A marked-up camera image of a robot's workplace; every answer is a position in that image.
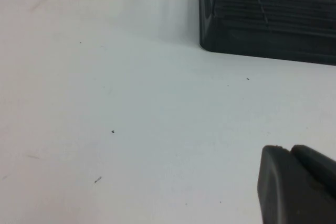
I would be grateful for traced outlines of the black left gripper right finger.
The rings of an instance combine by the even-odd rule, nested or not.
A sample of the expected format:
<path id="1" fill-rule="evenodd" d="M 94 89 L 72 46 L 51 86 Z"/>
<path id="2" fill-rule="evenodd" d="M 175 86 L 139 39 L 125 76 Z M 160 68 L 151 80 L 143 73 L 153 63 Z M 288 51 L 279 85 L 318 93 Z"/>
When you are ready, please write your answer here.
<path id="1" fill-rule="evenodd" d="M 290 152 L 335 197 L 335 161 L 305 145 L 295 145 Z"/>

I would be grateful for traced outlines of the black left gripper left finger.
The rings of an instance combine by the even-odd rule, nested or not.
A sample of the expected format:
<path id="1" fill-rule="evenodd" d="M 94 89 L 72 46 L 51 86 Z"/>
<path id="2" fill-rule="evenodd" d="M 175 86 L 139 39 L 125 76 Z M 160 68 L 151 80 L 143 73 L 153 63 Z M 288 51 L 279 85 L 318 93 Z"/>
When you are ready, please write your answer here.
<path id="1" fill-rule="evenodd" d="M 335 223 L 335 197 L 290 151 L 262 149 L 257 192 L 263 223 Z"/>

